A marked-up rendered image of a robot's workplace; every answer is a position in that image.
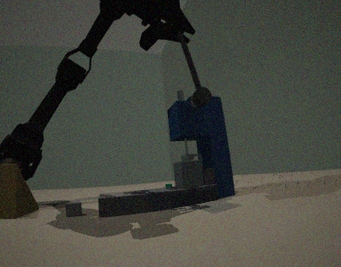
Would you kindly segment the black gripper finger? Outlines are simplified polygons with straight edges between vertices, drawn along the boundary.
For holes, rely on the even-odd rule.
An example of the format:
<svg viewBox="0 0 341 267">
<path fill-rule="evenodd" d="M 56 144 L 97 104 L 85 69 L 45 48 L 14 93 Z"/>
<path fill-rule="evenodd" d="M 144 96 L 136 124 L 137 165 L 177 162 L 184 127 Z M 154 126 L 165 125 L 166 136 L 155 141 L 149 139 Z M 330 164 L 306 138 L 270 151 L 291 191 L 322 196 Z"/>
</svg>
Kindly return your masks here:
<svg viewBox="0 0 341 267">
<path fill-rule="evenodd" d="M 180 0 L 172 0 L 170 3 L 168 3 L 165 6 L 160 18 L 191 35 L 194 35 L 195 33 L 195 30 L 188 22 L 185 14 L 181 11 Z"/>
<path fill-rule="evenodd" d="M 186 40 L 186 43 L 188 44 L 190 40 L 188 40 L 188 38 L 185 35 L 184 38 Z M 164 25 L 162 25 L 157 31 L 155 31 L 152 40 L 155 41 L 156 39 L 180 42 L 178 35 L 172 33 L 171 24 L 169 24 L 166 21 Z"/>
</svg>

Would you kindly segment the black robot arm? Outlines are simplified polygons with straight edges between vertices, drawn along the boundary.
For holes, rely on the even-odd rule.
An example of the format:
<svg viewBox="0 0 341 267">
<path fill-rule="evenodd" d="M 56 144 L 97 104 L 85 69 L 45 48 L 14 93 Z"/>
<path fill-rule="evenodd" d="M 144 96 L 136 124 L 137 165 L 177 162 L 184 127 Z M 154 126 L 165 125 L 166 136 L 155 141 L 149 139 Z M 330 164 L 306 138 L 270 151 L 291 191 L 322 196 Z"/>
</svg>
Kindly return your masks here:
<svg viewBox="0 0 341 267">
<path fill-rule="evenodd" d="M 120 19 L 127 12 L 123 6 L 124 0 L 100 0 L 100 14 L 85 40 L 81 41 L 78 48 L 68 52 L 59 63 L 55 77 L 56 83 L 36 108 L 31 119 L 27 123 L 20 123 L 15 127 L 13 132 L 7 135 L 0 144 L 0 164 L 17 164 L 25 181 L 33 177 L 41 162 L 44 128 L 67 92 L 75 90 L 78 84 L 82 84 L 87 77 L 91 69 L 91 58 L 98 49 L 96 47 L 114 20 Z M 87 72 L 85 68 L 68 58 L 76 52 L 82 52 L 86 57 L 90 57 Z M 33 165 L 29 166 L 30 163 Z"/>
</svg>

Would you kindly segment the blue arbor press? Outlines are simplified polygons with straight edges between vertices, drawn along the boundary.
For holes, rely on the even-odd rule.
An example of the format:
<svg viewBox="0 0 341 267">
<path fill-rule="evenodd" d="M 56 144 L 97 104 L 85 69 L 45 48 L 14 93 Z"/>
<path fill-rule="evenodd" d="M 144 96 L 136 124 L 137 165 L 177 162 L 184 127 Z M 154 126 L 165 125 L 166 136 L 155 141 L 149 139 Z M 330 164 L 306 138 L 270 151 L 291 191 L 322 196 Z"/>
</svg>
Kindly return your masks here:
<svg viewBox="0 0 341 267">
<path fill-rule="evenodd" d="M 185 31 L 174 25 L 171 31 L 178 35 L 197 91 L 185 101 L 183 90 L 177 91 L 178 101 L 167 111 L 170 141 L 185 141 L 186 155 L 181 155 L 181 161 L 194 160 L 194 156 L 198 156 L 202 162 L 204 185 L 101 193 L 99 218 L 169 210 L 235 195 L 221 97 L 212 96 L 207 88 L 201 87 L 183 35 Z M 197 155 L 188 154 L 187 141 L 190 140 L 197 141 Z"/>
</svg>

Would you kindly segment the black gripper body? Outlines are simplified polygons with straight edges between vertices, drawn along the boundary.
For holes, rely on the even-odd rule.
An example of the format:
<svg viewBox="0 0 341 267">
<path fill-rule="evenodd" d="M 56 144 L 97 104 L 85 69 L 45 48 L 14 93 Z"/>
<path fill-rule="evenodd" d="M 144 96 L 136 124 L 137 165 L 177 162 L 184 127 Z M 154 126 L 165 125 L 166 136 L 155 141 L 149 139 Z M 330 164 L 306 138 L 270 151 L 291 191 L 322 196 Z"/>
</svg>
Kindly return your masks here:
<svg viewBox="0 0 341 267">
<path fill-rule="evenodd" d="M 153 41 L 155 31 L 157 31 L 165 23 L 161 21 L 160 16 L 165 6 L 172 0 L 124 0 L 124 8 L 127 9 L 126 14 L 131 16 L 135 14 L 142 19 L 142 25 L 150 27 L 144 31 L 140 38 L 140 47 L 147 51 L 158 39 Z"/>
</svg>

